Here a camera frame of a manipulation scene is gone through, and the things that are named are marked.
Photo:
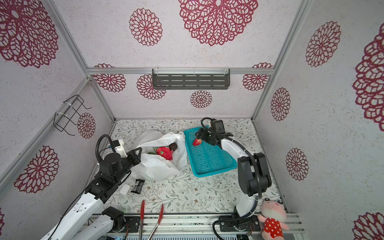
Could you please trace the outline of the red dragon fruit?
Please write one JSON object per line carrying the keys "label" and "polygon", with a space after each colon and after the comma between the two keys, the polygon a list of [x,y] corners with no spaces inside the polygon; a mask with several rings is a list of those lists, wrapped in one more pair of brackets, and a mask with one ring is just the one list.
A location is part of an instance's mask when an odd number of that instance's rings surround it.
{"label": "red dragon fruit", "polygon": [[169,147],[159,147],[156,149],[157,155],[163,157],[164,159],[168,161],[173,160],[173,150],[171,150]]}

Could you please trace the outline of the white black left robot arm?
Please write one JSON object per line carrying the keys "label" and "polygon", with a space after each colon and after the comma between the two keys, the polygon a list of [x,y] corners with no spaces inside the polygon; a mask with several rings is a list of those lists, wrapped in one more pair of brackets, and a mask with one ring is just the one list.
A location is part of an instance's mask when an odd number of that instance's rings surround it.
{"label": "white black left robot arm", "polygon": [[123,212],[109,207],[89,227],[80,230],[118,190],[131,169],[141,163],[142,148],[126,153],[124,149],[115,147],[103,159],[99,152],[96,154],[99,172],[79,196],[79,200],[70,204],[57,225],[42,237],[43,240],[96,240],[110,231],[119,232],[124,229]]}

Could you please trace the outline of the dark purple fruit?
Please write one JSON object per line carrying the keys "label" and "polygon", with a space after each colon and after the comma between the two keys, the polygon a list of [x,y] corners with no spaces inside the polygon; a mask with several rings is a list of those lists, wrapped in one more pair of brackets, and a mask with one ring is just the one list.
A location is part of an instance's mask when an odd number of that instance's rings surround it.
{"label": "dark purple fruit", "polygon": [[176,143],[172,143],[169,145],[171,151],[176,151],[178,149],[178,145]]}

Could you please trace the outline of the white plastic bag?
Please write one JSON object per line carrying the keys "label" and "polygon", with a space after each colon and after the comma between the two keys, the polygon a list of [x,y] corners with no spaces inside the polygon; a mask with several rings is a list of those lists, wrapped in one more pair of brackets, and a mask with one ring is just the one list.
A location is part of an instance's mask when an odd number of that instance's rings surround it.
{"label": "white plastic bag", "polygon": [[[169,147],[172,143],[178,145],[172,161],[157,155],[157,148]],[[136,179],[164,181],[180,175],[187,166],[185,135],[182,132],[169,132],[164,135],[159,131],[148,130],[138,138],[137,147],[142,148],[142,155],[141,163],[132,168],[132,176]]]}

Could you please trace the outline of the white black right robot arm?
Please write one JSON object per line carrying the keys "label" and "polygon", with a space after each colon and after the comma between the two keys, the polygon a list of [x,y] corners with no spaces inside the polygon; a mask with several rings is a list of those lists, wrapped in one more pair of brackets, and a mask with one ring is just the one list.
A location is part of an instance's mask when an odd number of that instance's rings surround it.
{"label": "white black right robot arm", "polygon": [[243,194],[236,205],[236,213],[240,219],[247,218],[255,212],[263,193],[272,185],[266,156],[247,150],[231,133],[225,131],[222,120],[205,117],[201,125],[195,134],[197,139],[218,146],[237,160],[238,181]]}

